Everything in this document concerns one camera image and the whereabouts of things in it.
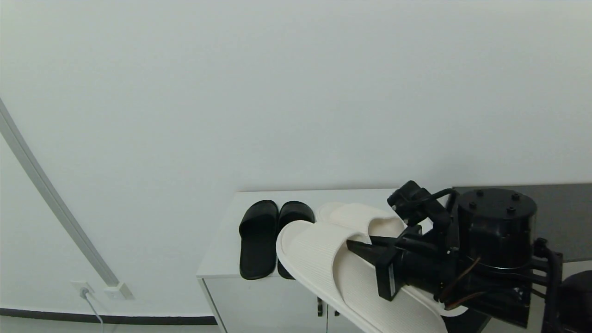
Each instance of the cabinet door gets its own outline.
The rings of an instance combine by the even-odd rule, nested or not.
[[[326,306],[300,283],[282,277],[205,279],[228,333],[326,333]]]
[[[364,333],[331,306],[328,306],[327,316],[327,333]]]

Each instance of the cable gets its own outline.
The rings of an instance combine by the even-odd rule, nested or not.
[[[409,209],[413,209],[423,203],[426,202],[430,202],[436,199],[440,199],[443,196],[447,196],[448,194],[458,194],[458,192],[454,189],[454,188],[445,188],[442,191],[438,191],[434,194],[431,194],[425,198],[421,198],[419,200],[415,200],[415,201],[409,201],[406,202],[404,204],[401,204],[399,206],[395,206],[393,207],[393,209],[399,210],[399,209],[403,209],[403,210],[409,210]]]
[[[549,271],[547,272],[549,285],[547,286],[547,294],[545,295],[545,317],[552,325],[556,332],[564,333],[564,330],[557,318],[557,293],[561,282],[559,275],[559,260],[553,251],[546,246],[542,249],[542,254],[549,262]]]
[[[475,297],[481,296],[483,294],[486,294],[487,292],[478,292],[478,293],[473,293],[470,294],[468,296],[465,296],[459,300],[457,300],[456,302],[452,302],[448,305],[446,305],[446,307],[444,308],[444,310],[452,310],[452,309],[456,309],[458,306],[460,306],[461,304],[463,304],[464,302],[466,302],[469,299],[473,299]]]
[[[457,276],[454,280],[452,280],[452,282],[450,282],[450,284],[448,284],[440,293],[440,296],[438,297],[438,299],[440,300],[440,302],[442,302],[443,300],[446,299],[446,297],[448,296],[448,294],[452,291],[452,289],[454,288],[454,286],[456,286],[456,284],[458,283],[458,281],[460,281],[465,275],[467,275],[481,260],[481,256],[477,257],[477,259],[473,260],[473,263],[466,269],[464,270],[461,275]]]
[[[544,293],[542,293],[542,292],[540,292],[540,291],[538,291],[536,289],[530,290],[530,293],[531,294],[535,294],[535,295],[539,296],[542,299],[545,299],[545,297],[546,297]]]
[[[86,296],[86,294],[88,294],[88,289],[86,288],[81,288],[80,289],[80,297],[84,298],[84,300],[88,303],[88,305],[91,306],[92,311],[95,313],[95,316],[99,319],[99,321],[101,322],[101,333],[103,333],[103,319],[101,318],[101,316],[99,316],[99,314],[96,312],[95,307],[92,305],[91,301],[88,300],[88,297]]]

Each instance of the black baseboard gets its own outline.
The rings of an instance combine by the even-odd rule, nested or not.
[[[98,322],[95,315],[80,315],[77,313],[60,313],[29,311],[16,309],[0,309],[0,316],[10,316],[30,319],[45,319],[48,321]],[[120,325],[217,325],[213,316],[204,317],[128,317],[101,316],[105,324]]]

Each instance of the slide sandal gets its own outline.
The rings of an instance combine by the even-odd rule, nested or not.
[[[409,294],[378,296],[374,267],[345,245],[368,236],[319,222],[294,221],[279,233],[278,257],[298,282],[366,333],[447,332],[438,312]]]
[[[360,203],[327,203],[318,209],[317,217],[319,222],[334,223],[351,228],[365,236],[397,237],[406,228],[405,223],[396,213],[385,212]],[[431,229],[431,225],[428,223],[422,222],[422,227],[424,233]],[[426,306],[436,309],[442,316],[459,316],[467,310],[464,306],[444,310],[444,304],[435,301],[432,294],[413,286],[403,286],[401,291],[408,293]]]
[[[278,206],[271,200],[253,204],[240,222],[240,276],[256,280],[275,269]]]
[[[278,219],[278,233],[285,227],[288,223],[293,221],[308,221],[314,223],[314,213],[313,210],[310,209],[308,205],[302,203],[300,201],[288,201],[283,206],[282,209],[279,211],[279,219]],[[282,263],[278,259],[278,273],[281,277],[287,278],[288,280],[293,280],[294,278],[288,273],[288,271],[284,268]]]

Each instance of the white cabinet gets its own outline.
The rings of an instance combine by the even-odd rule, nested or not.
[[[327,307],[327,333],[364,333],[331,306]]]
[[[197,277],[222,332],[227,333],[361,333],[344,316],[322,305],[299,282],[274,271],[259,280],[244,280],[239,273],[239,224],[245,211],[263,199],[278,207],[299,200],[316,211],[330,201],[365,203],[389,210],[392,190],[329,190],[245,192],[235,194],[216,236],[202,261]]]
[[[296,281],[282,277],[253,281],[214,278],[206,284],[229,333],[326,331],[326,313],[318,316],[317,296]]]

